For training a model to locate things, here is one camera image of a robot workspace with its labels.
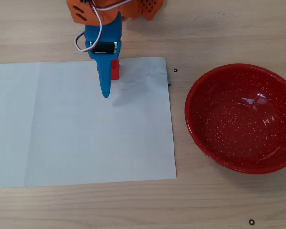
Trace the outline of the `blue pointed gripper finger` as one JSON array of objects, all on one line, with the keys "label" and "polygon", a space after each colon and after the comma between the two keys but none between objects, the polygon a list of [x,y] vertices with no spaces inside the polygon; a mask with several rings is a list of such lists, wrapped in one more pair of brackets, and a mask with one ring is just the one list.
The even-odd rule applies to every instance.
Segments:
[{"label": "blue pointed gripper finger", "polygon": [[110,95],[111,89],[111,69],[112,69],[112,60],[96,60],[97,69],[99,74],[99,81],[101,92],[104,98],[108,98]]}]

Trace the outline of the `blue gripper body with servo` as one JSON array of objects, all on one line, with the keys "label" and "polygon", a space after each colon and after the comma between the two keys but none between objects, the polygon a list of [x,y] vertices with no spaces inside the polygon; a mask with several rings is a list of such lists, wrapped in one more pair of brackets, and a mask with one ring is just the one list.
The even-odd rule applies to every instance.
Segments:
[{"label": "blue gripper body with servo", "polygon": [[[86,48],[90,47],[97,39],[100,26],[85,26],[84,37]],[[118,13],[115,20],[102,26],[100,39],[96,46],[87,51],[89,57],[94,60],[116,60],[121,50],[122,17]]]}]

